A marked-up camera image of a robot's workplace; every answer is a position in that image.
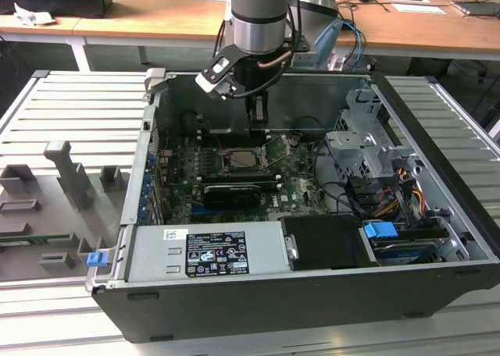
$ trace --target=blue drive bracket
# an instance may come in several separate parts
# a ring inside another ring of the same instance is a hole
[[[398,231],[392,222],[369,222],[365,227],[368,239],[372,237],[398,237]]]
[[[93,267],[104,267],[108,265],[108,252],[92,252],[88,254],[87,266],[89,268]]]

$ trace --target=floor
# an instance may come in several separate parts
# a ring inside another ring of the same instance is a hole
[[[17,96],[36,69],[77,70],[73,53],[65,44],[19,43],[14,49],[2,51],[0,41],[0,113],[3,113]],[[144,66],[139,62],[135,47],[100,46],[89,47],[90,60],[97,71],[145,71],[148,67],[166,67],[171,70],[197,70],[211,55],[210,49],[190,48],[147,48],[151,63]],[[405,75],[410,58],[369,57],[365,62],[374,62],[377,70],[390,75]],[[435,63],[426,62],[421,67],[423,74],[433,75]],[[483,82],[478,82],[479,70],[487,70]],[[482,63],[474,61],[453,61],[448,74],[440,79],[441,84],[468,112],[471,112],[483,93],[500,76],[500,62]],[[480,103],[474,117],[482,118],[486,110],[500,99],[500,80]]]

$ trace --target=blue cable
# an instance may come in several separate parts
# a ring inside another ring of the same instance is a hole
[[[350,23],[346,22],[345,20],[342,20],[342,23],[344,23],[347,27],[351,28],[351,30],[356,34],[356,37],[358,38],[358,43],[359,43],[359,50],[358,50],[358,56],[356,57],[356,62],[354,62],[354,65],[352,65],[352,71],[356,69],[356,66],[361,59],[361,53],[363,52],[363,43],[361,42],[361,36],[359,35],[359,31],[354,28]]]

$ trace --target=power supply label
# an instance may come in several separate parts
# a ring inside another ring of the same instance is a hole
[[[245,232],[189,233],[186,238],[186,275],[248,274]]]

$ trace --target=circuit board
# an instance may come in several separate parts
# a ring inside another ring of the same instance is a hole
[[[285,215],[328,213],[309,172],[310,143],[287,134],[273,134],[262,146],[218,145],[220,148],[207,148],[193,138],[173,144],[164,171],[166,224],[275,221]],[[205,208],[203,188],[214,181],[225,184],[228,180],[262,189],[259,203],[240,209]]]

